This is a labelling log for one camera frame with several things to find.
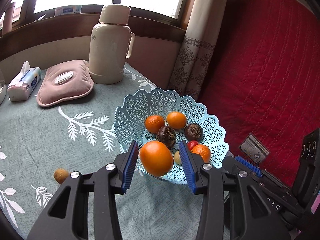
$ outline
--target blue gripper pad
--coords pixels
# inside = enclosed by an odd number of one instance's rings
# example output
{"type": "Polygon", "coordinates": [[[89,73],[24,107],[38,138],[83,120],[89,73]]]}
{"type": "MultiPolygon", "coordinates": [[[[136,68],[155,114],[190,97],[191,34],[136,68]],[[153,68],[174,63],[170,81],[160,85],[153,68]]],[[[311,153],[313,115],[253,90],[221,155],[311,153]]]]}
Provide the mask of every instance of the blue gripper pad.
{"type": "Polygon", "coordinates": [[[261,173],[261,170],[259,168],[257,168],[256,166],[254,166],[253,164],[249,163],[248,161],[246,161],[244,158],[240,157],[240,156],[237,156],[235,157],[235,159],[242,163],[244,166],[246,166],[247,168],[249,168],[250,170],[252,170],[253,172],[255,172],[257,174],[257,176],[259,178],[262,177],[262,173],[261,173]]]}
{"type": "Polygon", "coordinates": [[[123,171],[123,183],[121,186],[122,191],[124,193],[126,193],[127,190],[130,188],[133,173],[136,168],[136,163],[137,163],[137,159],[138,159],[138,155],[139,155],[138,143],[134,142],[133,147],[130,148],[129,150],[131,150],[131,151],[128,152],[129,158],[128,158],[127,164],[124,168],[124,171],[123,171]]]}
{"type": "Polygon", "coordinates": [[[188,156],[188,151],[189,149],[186,149],[185,145],[183,144],[183,141],[179,143],[179,154],[180,154],[180,159],[182,162],[183,166],[183,171],[186,176],[187,184],[189,189],[192,191],[192,193],[196,193],[196,175],[195,171],[193,170],[191,160],[189,159],[188,156]]]}

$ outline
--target tissue box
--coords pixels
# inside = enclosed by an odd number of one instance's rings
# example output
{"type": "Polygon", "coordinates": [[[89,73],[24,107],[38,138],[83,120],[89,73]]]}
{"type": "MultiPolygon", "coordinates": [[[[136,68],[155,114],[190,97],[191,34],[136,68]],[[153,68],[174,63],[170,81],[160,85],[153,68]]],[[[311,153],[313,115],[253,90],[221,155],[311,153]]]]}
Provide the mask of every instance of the tissue box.
{"type": "Polygon", "coordinates": [[[29,62],[25,62],[18,75],[10,82],[7,93],[10,101],[27,100],[41,79],[39,67],[30,68],[29,62]]]}

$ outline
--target gray-green tablecloth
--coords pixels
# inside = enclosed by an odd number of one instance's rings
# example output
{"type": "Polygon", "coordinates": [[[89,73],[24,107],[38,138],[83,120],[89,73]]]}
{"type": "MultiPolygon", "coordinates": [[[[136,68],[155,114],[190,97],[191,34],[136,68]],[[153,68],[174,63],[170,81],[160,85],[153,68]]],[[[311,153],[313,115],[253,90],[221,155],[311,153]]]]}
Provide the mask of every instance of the gray-green tablecloth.
{"type": "MultiPolygon", "coordinates": [[[[24,239],[59,187],[54,171],[65,168],[86,174],[113,162],[120,153],[119,143],[113,136],[112,142],[104,143],[102,131],[113,135],[114,111],[126,95],[155,87],[126,63],[121,82],[95,84],[84,98],[41,108],[36,102],[41,83],[27,101],[10,102],[6,95],[0,105],[0,208],[24,239]],[[99,129],[92,129],[93,139],[80,133],[99,117],[99,129]],[[69,133],[71,123],[76,136],[69,133]]],[[[202,196],[194,196],[185,185],[143,176],[136,169],[130,189],[124,196],[117,195],[116,203],[123,239],[196,237],[202,196]]],[[[89,239],[94,239],[92,195],[88,230],[89,239]]]]}

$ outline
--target red blanket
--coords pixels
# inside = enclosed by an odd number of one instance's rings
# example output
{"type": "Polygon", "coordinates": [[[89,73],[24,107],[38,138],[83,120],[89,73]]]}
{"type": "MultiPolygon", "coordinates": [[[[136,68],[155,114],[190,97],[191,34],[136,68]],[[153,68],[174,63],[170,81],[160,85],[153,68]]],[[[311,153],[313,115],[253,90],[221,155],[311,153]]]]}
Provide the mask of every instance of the red blanket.
{"type": "Polygon", "coordinates": [[[252,133],[260,164],[292,185],[302,139],[320,126],[320,23],[296,0],[229,0],[199,102],[234,155],[252,133]]]}

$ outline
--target red cherry tomato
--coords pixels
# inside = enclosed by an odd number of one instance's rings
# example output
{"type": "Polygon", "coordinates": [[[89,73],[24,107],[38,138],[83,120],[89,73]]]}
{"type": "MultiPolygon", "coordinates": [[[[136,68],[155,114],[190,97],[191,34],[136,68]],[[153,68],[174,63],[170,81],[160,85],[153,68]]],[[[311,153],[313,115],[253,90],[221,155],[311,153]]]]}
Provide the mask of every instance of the red cherry tomato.
{"type": "Polygon", "coordinates": [[[199,143],[197,141],[190,141],[187,143],[189,151],[193,149],[194,146],[198,145],[199,143]]]}

